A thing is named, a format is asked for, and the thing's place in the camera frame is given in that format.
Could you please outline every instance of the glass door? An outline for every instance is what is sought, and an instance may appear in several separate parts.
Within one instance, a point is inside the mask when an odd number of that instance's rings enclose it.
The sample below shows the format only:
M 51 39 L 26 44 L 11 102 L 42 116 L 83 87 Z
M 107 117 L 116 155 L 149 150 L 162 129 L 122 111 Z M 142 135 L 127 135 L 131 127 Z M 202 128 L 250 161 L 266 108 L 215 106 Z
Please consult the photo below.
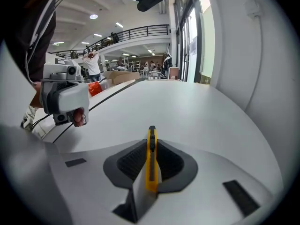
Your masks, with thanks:
M 195 9 L 191 11 L 188 17 L 188 31 L 189 31 L 189 63 L 187 82 L 193 83 L 195 79 L 196 63 L 197 63 L 197 22 Z
M 182 28 L 182 61 L 181 61 L 181 66 L 180 66 L 180 79 L 184 82 L 184 71 L 185 71 L 185 61 L 186 61 L 186 24 L 184 23 L 184 26 Z
M 179 32 L 177 33 L 177 59 L 176 59 L 176 66 L 180 68 L 180 51 L 181 51 L 181 38 Z
M 183 82 L 187 81 L 188 76 L 188 60 L 189 60 L 189 30 L 188 20 L 184 23 L 182 28 L 182 61 L 180 69 L 180 79 Z

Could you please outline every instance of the balcony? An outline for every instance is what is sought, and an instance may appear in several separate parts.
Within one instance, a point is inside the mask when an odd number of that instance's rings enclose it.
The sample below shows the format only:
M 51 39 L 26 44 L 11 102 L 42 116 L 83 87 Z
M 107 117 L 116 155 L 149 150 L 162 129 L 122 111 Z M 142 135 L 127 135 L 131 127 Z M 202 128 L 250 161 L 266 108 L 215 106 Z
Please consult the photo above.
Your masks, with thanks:
M 103 38 L 94 44 L 82 50 L 65 50 L 59 52 L 51 52 L 56 56 L 65 59 L 77 59 L 87 55 L 90 52 L 101 51 L 114 44 L 126 43 L 129 40 L 146 38 L 152 36 L 167 36 L 169 35 L 169 25 L 151 25 L 146 27 L 134 28 L 123 32 L 115 33 L 113 37 Z

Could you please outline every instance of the person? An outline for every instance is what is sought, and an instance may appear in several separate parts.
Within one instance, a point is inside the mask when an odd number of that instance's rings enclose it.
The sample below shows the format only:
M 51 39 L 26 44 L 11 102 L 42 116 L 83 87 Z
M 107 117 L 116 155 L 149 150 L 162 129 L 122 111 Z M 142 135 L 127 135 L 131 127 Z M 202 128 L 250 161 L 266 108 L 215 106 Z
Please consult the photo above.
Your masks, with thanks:
M 122 57 L 119 57 L 117 64 L 118 64 L 118 66 L 123 66 Z
M 89 47 L 86 45 L 86 49 L 88 50 L 88 53 L 90 53 L 90 49 L 89 49 Z
M 85 69 L 83 66 L 81 66 L 81 75 L 82 75 L 84 78 L 87 77 L 86 69 Z
M 98 65 L 99 55 L 97 52 L 90 52 L 82 60 L 88 65 L 89 79 L 93 82 L 100 80 L 100 68 Z
M 119 42 L 119 36 L 118 36 L 118 34 L 116 34 L 116 33 L 111 33 L 111 37 L 112 37 L 112 39 L 113 39 L 113 43 L 118 43 Z
M 156 63 L 156 67 L 157 67 L 157 70 L 158 70 L 159 72 L 161 72 L 161 66 L 160 66 L 159 62 Z
M 153 71 L 155 68 L 155 63 L 153 61 L 150 62 L 150 68 L 151 68 L 151 71 Z
M 71 59 L 75 59 L 75 52 L 74 51 L 71 52 Z
M 13 16 L 9 22 L 5 23 L 2 30 L 5 31 L 3 38 L 10 51 L 12 58 L 20 71 L 32 83 L 36 90 L 31 106 L 42 107 L 40 103 L 41 79 L 43 79 L 43 70 L 46 60 L 46 52 L 50 41 L 54 35 L 56 27 L 55 13 L 47 18 L 44 33 L 40 39 L 34 43 L 35 50 L 30 61 L 26 64 L 24 61 L 30 53 L 30 47 L 33 33 L 40 17 L 43 17 L 44 8 L 49 5 L 49 11 L 53 10 L 55 0 L 15 0 L 14 11 L 18 16 Z M 83 109 L 77 109 L 74 113 L 74 119 L 78 126 L 84 123 Z
M 165 54 L 165 60 L 163 61 L 162 76 L 166 77 L 165 72 L 172 66 L 172 56 L 167 53 Z

